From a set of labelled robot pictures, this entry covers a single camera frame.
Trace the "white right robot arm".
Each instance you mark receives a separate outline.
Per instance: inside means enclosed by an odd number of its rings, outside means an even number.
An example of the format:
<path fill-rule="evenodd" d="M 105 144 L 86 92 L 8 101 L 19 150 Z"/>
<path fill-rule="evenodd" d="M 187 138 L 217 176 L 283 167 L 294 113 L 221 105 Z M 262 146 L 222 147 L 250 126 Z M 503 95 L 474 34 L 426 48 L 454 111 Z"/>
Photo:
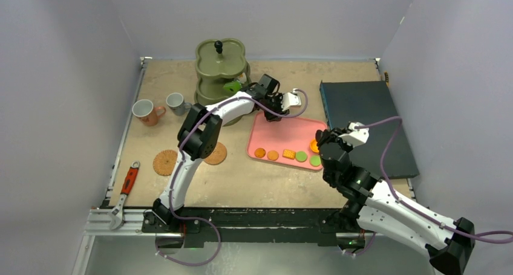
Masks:
<path fill-rule="evenodd" d="M 339 222 L 381 233 L 419 252 L 442 274 L 463 274 L 475 247 L 474 224 L 452 219 L 397 193 L 383 177 L 351 162 L 349 153 L 368 138 L 367 129 L 318 130 L 315 142 L 322 178 L 347 199 Z"/>

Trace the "green macaron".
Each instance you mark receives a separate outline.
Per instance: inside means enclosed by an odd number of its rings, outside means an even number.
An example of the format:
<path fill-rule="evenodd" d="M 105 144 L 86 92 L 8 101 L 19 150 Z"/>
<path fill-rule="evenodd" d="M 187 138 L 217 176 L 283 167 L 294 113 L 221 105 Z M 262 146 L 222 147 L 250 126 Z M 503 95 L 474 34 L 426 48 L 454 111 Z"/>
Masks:
<path fill-rule="evenodd" d="M 309 163 L 313 167 L 318 167 L 321 165 L 321 158 L 319 155 L 312 155 L 309 159 Z"/>
<path fill-rule="evenodd" d="M 298 151 L 295 153 L 295 160 L 303 163 L 308 159 L 308 154 L 304 151 Z"/>

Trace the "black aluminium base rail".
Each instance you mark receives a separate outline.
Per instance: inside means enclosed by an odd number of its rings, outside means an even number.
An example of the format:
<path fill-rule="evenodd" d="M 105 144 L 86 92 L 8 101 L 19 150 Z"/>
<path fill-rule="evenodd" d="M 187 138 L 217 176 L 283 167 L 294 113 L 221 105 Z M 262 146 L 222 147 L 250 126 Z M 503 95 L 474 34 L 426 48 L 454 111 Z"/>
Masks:
<path fill-rule="evenodd" d="M 340 209 L 252 209 L 187 207 L 186 221 L 166 225 L 150 210 L 127 209 L 124 223 L 109 229 L 108 209 L 91 210 L 85 233 L 145 236 L 164 250 L 202 248 L 206 243 L 311 243 L 320 247 L 363 248 L 372 232 L 342 218 Z"/>

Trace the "orange mug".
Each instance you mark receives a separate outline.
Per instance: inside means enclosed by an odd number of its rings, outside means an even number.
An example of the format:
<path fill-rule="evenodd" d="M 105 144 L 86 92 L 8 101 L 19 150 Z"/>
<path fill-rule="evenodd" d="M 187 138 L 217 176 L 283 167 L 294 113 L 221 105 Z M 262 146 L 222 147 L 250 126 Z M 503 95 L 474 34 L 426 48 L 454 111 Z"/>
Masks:
<path fill-rule="evenodd" d="M 131 108 L 133 116 L 145 126 L 156 126 L 166 111 L 164 106 L 155 107 L 153 102 L 148 99 L 136 101 Z"/>

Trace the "pink serving tray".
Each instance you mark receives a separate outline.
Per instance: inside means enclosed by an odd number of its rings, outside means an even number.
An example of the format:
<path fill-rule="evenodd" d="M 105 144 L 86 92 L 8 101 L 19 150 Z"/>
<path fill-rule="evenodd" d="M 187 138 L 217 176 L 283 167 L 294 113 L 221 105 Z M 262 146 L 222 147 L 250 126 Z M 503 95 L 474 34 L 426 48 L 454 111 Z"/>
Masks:
<path fill-rule="evenodd" d="M 249 157 L 260 161 L 319 171 L 322 169 L 321 165 L 313 167 L 309 163 L 312 155 L 318 155 L 310 150 L 309 144 L 315 139 L 316 131 L 324 129 L 327 129 L 326 123 L 319 120 L 295 117 L 268 122 L 264 114 L 259 113 L 253 120 L 246 153 Z M 259 147 L 266 150 L 266 156 L 263 158 L 256 158 L 254 155 L 255 149 Z M 308 154 L 308 159 L 303 163 L 295 159 L 286 159 L 282 156 L 284 149 L 294 150 L 295 152 L 304 151 Z M 279 158 L 276 161 L 267 158 L 267 153 L 271 150 L 279 153 Z"/>

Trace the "grey mug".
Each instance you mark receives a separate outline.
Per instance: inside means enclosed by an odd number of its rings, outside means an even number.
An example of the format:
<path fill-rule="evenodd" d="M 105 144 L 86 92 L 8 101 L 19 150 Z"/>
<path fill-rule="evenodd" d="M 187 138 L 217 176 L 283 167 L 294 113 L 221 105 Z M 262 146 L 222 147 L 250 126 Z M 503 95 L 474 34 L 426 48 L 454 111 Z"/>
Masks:
<path fill-rule="evenodd" d="M 192 104 L 185 101 L 185 98 L 179 92 L 173 92 L 166 98 L 168 108 L 177 116 L 185 115 L 190 110 Z"/>

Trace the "yellow square cracker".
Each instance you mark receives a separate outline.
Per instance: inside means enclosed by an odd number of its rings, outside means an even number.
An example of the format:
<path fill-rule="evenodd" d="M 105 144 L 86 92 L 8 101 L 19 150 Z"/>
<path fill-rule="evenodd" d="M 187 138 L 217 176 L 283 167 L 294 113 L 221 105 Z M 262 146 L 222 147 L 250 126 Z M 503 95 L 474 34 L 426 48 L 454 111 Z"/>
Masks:
<path fill-rule="evenodd" d="M 282 156 L 286 159 L 294 160 L 296 152 L 294 150 L 284 149 Z"/>

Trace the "red handled tool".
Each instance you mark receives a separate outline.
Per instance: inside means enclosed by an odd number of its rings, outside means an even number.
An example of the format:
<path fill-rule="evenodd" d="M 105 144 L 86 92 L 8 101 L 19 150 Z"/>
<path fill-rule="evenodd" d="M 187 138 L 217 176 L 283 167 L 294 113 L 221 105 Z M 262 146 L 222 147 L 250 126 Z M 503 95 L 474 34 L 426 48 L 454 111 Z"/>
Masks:
<path fill-rule="evenodd" d="M 122 195 L 129 195 L 131 189 L 133 188 L 133 185 L 135 183 L 135 180 L 137 178 L 137 174 L 139 172 L 139 167 L 140 167 L 140 162 L 139 161 L 134 161 L 127 174 L 126 174 L 126 177 L 125 177 L 125 180 L 122 184 L 122 188 L 121 188 L 121 191 L 120 193 Z"/>

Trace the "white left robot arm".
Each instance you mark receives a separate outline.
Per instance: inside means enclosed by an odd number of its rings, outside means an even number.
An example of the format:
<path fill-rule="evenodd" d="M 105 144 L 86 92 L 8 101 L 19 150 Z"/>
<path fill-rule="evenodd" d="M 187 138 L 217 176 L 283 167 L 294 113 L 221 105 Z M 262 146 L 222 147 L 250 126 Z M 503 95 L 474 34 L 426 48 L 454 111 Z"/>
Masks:
<path fill-rule="evenodd" d="M 199 165 L 210 156 L 218 142 L 221 128 L 228 122 L 263 109 L 268 121 L 279 121 L 289 114 L 283 110 L 280 82 L 265 74 L 232 97 L 208 106 L 192 106 L 179 132 L 176 164 L 168 185 L 152 206 L 157 225 L 166 232 L 180 226 L 178 211 L 185 205 L 186 192 Z"/>

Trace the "round orange cookie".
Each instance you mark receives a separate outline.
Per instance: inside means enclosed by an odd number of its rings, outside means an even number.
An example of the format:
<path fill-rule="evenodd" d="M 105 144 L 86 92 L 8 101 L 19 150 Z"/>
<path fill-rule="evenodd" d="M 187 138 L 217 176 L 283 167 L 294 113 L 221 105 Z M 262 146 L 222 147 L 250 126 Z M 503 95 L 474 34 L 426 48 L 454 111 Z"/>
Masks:
<path fill-rule="evenodd" d="M 267 158 L 271 161 L 276 161 L 279 158 L 279 153 L 275 150 L 268 151 Z"/>

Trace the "left woven coaster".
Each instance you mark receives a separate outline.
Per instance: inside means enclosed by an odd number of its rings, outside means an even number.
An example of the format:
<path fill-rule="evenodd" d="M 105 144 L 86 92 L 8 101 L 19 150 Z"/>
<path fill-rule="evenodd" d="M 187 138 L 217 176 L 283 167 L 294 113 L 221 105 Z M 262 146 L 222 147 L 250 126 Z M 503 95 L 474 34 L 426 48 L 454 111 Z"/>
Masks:
<path fill-rule="evenodd" d="M 174 150 L 159 152 L 152 163 L 154 172 L 160 176 L 170 176 L 174 170 L 178 153 Z"/>

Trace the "green three-tier stand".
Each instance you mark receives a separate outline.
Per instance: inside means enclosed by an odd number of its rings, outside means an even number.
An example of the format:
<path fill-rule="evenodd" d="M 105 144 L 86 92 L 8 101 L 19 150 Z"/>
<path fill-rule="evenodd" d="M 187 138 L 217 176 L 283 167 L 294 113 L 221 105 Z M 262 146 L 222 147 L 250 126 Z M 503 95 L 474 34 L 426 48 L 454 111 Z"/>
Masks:
<path fill-rule="evenodd" d="M 238 80 L 242 87 L 251 82 L 250 65 L 244 44 L 235 38 L 207 39 L 195 49 L 196 84 L 194 100 L 203 106 L 213 105 L 233 95 L 223 85 Z"/>

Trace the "yellow egg tart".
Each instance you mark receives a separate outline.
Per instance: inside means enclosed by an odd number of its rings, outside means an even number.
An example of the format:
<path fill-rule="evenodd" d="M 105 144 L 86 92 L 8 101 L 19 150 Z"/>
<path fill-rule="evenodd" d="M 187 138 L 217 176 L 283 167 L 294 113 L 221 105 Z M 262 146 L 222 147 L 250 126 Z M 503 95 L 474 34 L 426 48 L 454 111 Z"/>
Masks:
<path fill-rule="evenodd" d="M 313 153 L 316 153 L 318 154 L 319 153 L 319 149 L 318 149 L 318 146 L 317 146 L 317 141 L 315 139 L 313 139 L 310 144 L 309 144 L 309 147 L 310 147 L 310 150 L 313 152 Z"/>

